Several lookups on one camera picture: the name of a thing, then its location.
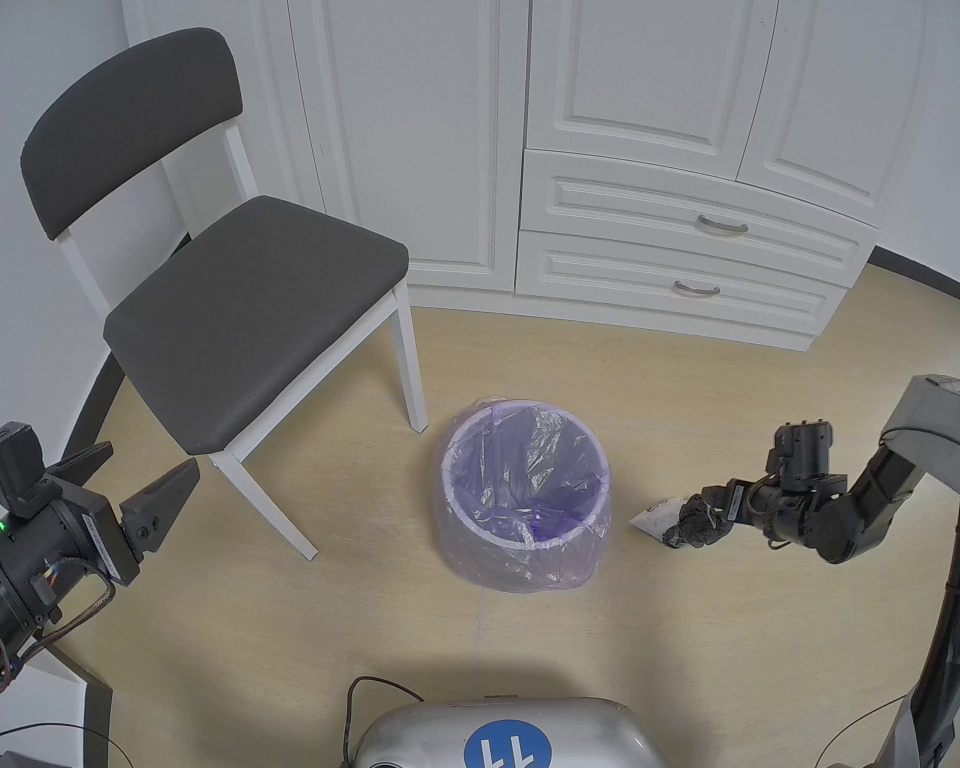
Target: gray seat cushion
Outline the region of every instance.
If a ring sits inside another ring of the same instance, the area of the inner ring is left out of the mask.
[[[110,312],[104,339],[191,455],[223,450],[407,273],[389,238],[257,197]]]

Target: label sticker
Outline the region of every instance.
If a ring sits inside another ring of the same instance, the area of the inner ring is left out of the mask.
[[[100,531],[97,530],[93,518],[90,517],[90,515],[84,514],[84,523],[86,524],[86,530],[90,532],[90,538],[93,539],[93,543],[97,545],[97,551],[100,553],[100,557],[104,559],[104,564],[107,566],[110,576],[113,577],[114,581],[119,582],[121,579],[120,574],[117,573],[117,566],[113,564],[113,560],[111,560],[110,555],[107,554],[104,540],[100,538]]]
[[[743,498],[743,486],[737,486],[733,489],[733,501],[730,502],[730,510],[727,512],[727,520],[733,522],[740,512],[740,499]]]
[[[553,750],[537,726],[523,720],[494,720],[467,739],[467,768],[547,768]]]

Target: trash bin liner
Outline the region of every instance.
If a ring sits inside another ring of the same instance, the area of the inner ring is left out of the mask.
[[[578,587],[607,545],[607,457],[579,419],[547,403],[482,400],[457,416],[440,441],[434,494],[444,554],[484,587]]]

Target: white drawer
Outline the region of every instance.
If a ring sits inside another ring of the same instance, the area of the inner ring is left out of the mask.
[[[678,281],[710,295],[697,295]],[[516,253],[516,292],[817,335],[846,290],[702,252],[522,231]]]
[[[520,228],[709,253],[846,287],[877,238],[862,222],[736,181],[536,150],[524,153]]]

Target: white chair leg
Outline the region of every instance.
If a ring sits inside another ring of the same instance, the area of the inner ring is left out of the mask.
[[[280,534],[293,544],[307,560],[313,560],[317,554],[317,548],[311,544],[297,526],[290,522],[290,519],[273,502],[256,481],[250,477],[250,473],[244,469],[232,453],[228,450],[220,451],[210,455],[210,461],[213,466],[219,469],[229,480],[236,490],[246,496],[247,500],[253,504],[256,510],[267,518]]]
[[[420,381],[420,363],[417,361],[417,343],[414,341],[414,320],[410,315],[410,296],[407,281],[401,280],[394,288],[396,311],[390,316],[390,332],[394,337],[396,364],[400,368],[403,398],[407,401],[410,426],[418,432],[426,429],[426,403]]]

